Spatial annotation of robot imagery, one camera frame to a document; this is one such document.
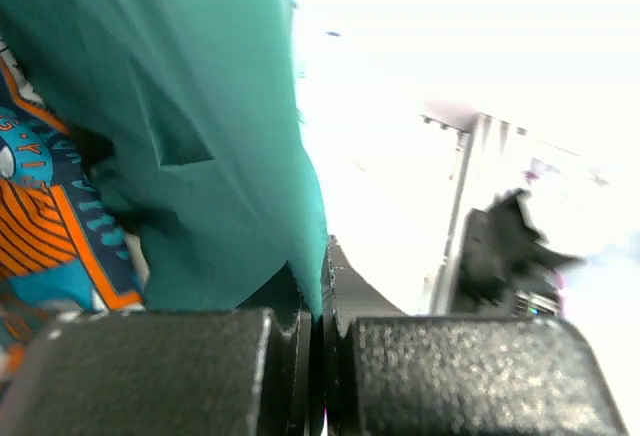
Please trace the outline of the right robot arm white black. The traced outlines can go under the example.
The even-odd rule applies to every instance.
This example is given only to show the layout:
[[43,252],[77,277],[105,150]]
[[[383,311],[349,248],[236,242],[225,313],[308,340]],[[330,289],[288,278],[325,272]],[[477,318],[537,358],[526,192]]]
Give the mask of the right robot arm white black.
[[525,218],[523,199],[528,195],[516,189],[467,216],[452,313],[563,315],[561,270],[580,258],[544,245],[546,237]]

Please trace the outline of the patterned navy white shorts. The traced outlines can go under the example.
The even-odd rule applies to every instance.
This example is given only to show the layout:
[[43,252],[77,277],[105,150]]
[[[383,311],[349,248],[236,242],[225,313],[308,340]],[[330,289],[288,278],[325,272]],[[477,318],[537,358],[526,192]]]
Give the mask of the patterned navy white shorts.
[[1,387],[60,313],[140,310],[124,230],[68,129],[1,48]]

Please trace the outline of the teal green shorts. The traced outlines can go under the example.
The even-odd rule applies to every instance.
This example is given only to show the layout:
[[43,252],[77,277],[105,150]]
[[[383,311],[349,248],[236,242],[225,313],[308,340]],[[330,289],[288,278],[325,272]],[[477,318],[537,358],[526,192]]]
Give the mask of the teal green shorts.
[[37,93],[114,152],[154,309],[232,309],[288,268],[322,310],[327,230],[300,134],[285,0],[1,0]]

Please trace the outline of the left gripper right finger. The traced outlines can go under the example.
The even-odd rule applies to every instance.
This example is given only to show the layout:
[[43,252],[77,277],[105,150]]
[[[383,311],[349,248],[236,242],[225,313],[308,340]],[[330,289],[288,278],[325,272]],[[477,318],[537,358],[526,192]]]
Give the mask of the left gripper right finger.
[[348,263],[323,274],[332,435],[623,435],[584,336],[548,316],[408,316]]

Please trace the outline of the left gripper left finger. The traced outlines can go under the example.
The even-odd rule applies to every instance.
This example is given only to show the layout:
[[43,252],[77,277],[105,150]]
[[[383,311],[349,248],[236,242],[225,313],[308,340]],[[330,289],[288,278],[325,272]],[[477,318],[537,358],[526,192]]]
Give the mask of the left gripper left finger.
[[60,312],[1,398],[5,435],[309,435],[311,318],[288,269],[229,312]]

